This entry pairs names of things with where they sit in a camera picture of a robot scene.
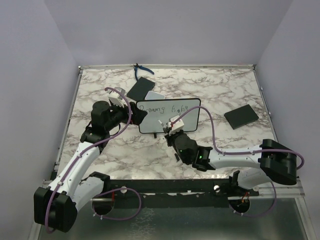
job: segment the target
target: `marble surface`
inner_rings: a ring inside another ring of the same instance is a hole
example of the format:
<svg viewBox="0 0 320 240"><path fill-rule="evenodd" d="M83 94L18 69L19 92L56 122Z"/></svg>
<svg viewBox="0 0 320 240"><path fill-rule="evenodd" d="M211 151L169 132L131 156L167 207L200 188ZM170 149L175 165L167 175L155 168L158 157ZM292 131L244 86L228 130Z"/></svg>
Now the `marble surface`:
<svg viewBox="0 0 320 240"><path fill-rule="evenodd" d="M216 142L220 148L243 148L258 145L262 139L274 139L254 72L251 69L168 68L143 70L139 77L155 82L155 92L170 98L200 98L214 119ZM108 100L105 87L121 87L128 92L135 84L132 69L87 69L83 71L74 104L59 173L73 156L85 126L90 121L94 102ZM224 113L250 104L259 120L233 130ZM211 146L211 123L200 111L198 129L188 134L198 145ZM177 162L172 147L162 135L141 134L137 126L129 126L122 135L111 140L102 154L87 170L108 174L112 179L208 179L227 178L237 168L227 167L201 172L181 161Z"/></svg>

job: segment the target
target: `whiteboard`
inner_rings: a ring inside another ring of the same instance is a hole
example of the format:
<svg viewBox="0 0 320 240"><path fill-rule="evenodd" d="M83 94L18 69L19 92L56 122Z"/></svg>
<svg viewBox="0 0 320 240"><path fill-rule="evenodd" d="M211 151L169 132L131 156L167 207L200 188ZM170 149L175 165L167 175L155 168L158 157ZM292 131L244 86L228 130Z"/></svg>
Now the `whiteboard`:
<svg viewBox="0 0 320 240"><path fill-rule="evenodd" d="M147 116L139 125L139 131L142 134L163 133L163 127L158 120L166 124L170 118L181 115L188 109L200 106L199 98L183 99L161 99L161 100L142 100L136 103L138 109L147 111ZM192 132L198 128L200 109L194 109L183 117L185 132Z"/></svg>

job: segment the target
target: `wall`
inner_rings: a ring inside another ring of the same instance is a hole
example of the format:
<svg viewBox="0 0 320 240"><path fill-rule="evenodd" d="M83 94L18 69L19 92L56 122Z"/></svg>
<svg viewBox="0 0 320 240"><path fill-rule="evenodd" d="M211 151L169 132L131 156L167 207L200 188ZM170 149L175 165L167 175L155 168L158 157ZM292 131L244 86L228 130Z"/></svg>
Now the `wall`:
<svg viewBox="0 0 320 240"><path fill-rule="evenodd" d="M320 1L294 0L257 65L279 140L302 153L299 171L320 238Z"/></svg>
<svg viewBox="0 0 320 240"><path fill-rule="evenodd" d="M256 64L292 0L45 0L81 65Z"/></svg>
<svg viewBox="0 0 320 240"><path fill-rule="evenodd" d="M78 68L41 0L0 7L0 239L27 239L58 153Z"/></svg>

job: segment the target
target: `blue pliers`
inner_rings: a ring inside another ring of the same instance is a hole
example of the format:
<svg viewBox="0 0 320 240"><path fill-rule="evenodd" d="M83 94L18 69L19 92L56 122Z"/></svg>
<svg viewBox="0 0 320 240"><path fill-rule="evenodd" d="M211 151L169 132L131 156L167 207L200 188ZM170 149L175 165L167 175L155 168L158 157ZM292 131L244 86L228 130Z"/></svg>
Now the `blue pliers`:
<svg viewBox="0 0 320 240"><path fill-rule="evenodd" d="M145 71L147 71L147 72L155 75L155 73L154 73L152 70L150 70L149 68L146 68L146 67L144 67L144 66L138 65L138 63L136 63L135 65L133 65L133 67L134 67L134 77L135 77L135 80L136 80L137 82L138 82L138 76L137 76L137 71L138 71L138 69L145 70Z"/></svg>

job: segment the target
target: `white wall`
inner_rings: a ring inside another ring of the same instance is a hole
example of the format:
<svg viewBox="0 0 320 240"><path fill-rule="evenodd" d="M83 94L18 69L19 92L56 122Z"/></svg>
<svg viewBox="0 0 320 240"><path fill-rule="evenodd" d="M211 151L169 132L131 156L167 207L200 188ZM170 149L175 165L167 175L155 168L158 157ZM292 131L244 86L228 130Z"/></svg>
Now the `white wall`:
<svg viewBox="0 0 320 240"><path fill-rule="evenodd" d="M78 68L42 0L0 7L0 239L27 239L58 153Z"/></svg>
<svg viewBox="0 0 320 240"><path fill-rule="evenodd" d="M299 171L320 239L320 1L294 0L257 65L279 141L302 153Z"/></svg>
<svg viewBox="0 0 320 240"><path fill-rule="evenodd" d="M81 65L256 64L292 0L46 0Z"/></svg>

